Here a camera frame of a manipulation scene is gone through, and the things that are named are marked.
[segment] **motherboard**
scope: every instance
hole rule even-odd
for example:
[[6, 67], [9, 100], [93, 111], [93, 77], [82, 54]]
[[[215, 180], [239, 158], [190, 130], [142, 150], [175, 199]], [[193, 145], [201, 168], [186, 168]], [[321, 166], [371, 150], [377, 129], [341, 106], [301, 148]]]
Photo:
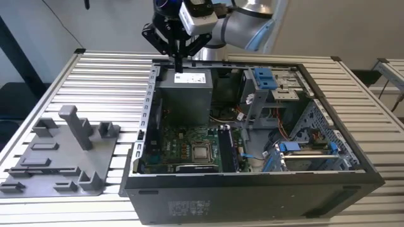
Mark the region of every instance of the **motherboard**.
[[[171, 173], [222, 173], [225, 169], [223, 155], [221, 147], [223, 141], [219, 137], [218, 128], [186, 128], [166, 126], [162, 133], [161, 150], [155, 150], [146, 155], [146, 174]], [[245, 149], [241, 129], [231, 131], [230, 147], [238, 153]], [[247, 171], [247, 162], [237, 161], [235, 169]]]

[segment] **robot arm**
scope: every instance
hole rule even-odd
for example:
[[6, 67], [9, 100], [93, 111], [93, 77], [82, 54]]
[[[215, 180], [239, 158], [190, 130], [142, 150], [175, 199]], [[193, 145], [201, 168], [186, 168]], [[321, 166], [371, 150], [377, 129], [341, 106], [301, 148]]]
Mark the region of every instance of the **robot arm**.
[[269, 37], [273, 20], [273, 0], [249, 0], [218, 22], [210, 44], [231, 44], [250, 51], [258, 51]]
[[275, 24], [273, 0], [247, 0], [237, 9], [214, 5], [213, 0], [154, 0], [154, 6], [153, 23], [145, 26], [143, 36], [162, 54], [174, 58], [181, 73], [183, 58], [205, 46], [215, 49], [231, 44], [257, 51]]

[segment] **cable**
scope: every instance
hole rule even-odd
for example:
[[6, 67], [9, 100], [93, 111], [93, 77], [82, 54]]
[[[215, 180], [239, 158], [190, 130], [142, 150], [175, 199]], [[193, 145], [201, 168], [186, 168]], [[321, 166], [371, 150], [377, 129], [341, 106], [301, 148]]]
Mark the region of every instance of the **cable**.
[[395, 105], [393, 107], [393, 112], [397, 110], [399, 103], [401, 103], [399, 101], [395, 103]]
[[59, 20], [62, 26], [63, 26], [65, 29], [67, 30], [67, 32], [73, 35], [74, 39], [78, 41], [81, 47], [85, 48], [83, 45], [82, 45], [82, 43], [79, 42], [78, 38], [75, 37], [75, 35], [71, 33], [71, 31], [69, 30], [69, 28], [65, 26], [65, 24], [63, 24], [61, 18], [58, 17], [58, 15], [57, 15], [55, 11], [53, 10], [51, 6], [47, 4], [46, 0], [42, 0], [42, 1], [43, 1], [43, 3], [47, 5], [47, 7], [49, 7], [49, 9], [51, 10], [51, 12], [54, 13], [54, 15], [57, 16], [57, 18], [58, 18], [58, 20]]
[[214, 118], [211, 115], [210, 115], [210, 118], [211, 118], [214, 121], [219, 122], [219, 123], [231, 123], [231, 122], [235, 122], [235, 121], [222, 121], [222, 120]]
[[243, 113], [241, 106], [237, 106], [237, 110], [247, 117], [247, 114]]
[[390, 83], [390, 81], [387, 80], [386, 85], [385, 85], [385, 87], [383, 87], [383, 89], [382, 89], [382, 91], [381, 91], [379, 99], [381, 99], [381, 97], [382, 97], [382, 95], [383, 95], [383, 92], [385, 92], [385, 90], [386, 90], [386, 86], [387, 86], [389, 83]]
[[279, 128], [279, 132], [281, 132], [281, 134], [283, 135], [285, 139], [286, 139], [287, 141], [290, 141], [289, 136], [286, 136], [286, 135], [289, 135], [289, 133], [286, 132], [285, 127], [283, 127], [283, 124], [282, 124], [282, 122], [281, 122], [279, 108], [277, 109], [277, 117], [278, 117], [278, 128]]
[[250, 154], [246, 154], [246, 153], [242, 154], [242, 157], [254, 158], [254, 159], [257, 159], [257, 160], [265, 161], [265, 159], [258, 158], [258, 157], [255, 157], [254, 155], [250, 155]]

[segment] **aluminum slatted table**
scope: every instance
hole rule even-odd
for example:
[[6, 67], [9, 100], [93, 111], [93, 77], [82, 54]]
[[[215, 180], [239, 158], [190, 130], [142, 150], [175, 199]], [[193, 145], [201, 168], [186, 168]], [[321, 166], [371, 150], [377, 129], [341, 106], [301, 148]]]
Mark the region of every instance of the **aluminum slatted table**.
[[[0, 224], [22, 226], [141, 226], [129, 198], [118, 195], [126, 155], [137, 140], [154, 53], [93, 52], [75, 54], [45, 97], [0, 153], [0, 182], [15, 166], [39, 117], [58, 116], [63, 105], [77, 105], [91, 124], [122, 126], [105, 193], [95, 197], [0, 199]], [[404, 125], [341, 61], [330, 57], [231, 55], [231, 61], [303, 63], [346, 127], [375, 164], [386, 185], [333, 219], [213, 223], [191, 226], [404, 226]]]

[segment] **wall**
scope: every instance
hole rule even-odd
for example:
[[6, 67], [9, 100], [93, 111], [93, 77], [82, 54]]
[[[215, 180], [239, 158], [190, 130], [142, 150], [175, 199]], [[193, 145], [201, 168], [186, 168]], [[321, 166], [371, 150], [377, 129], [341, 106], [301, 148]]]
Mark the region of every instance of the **wall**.
[[404, 58], [403, 0], [291, 0], [274, 54], [338, 55], [353, 69]]

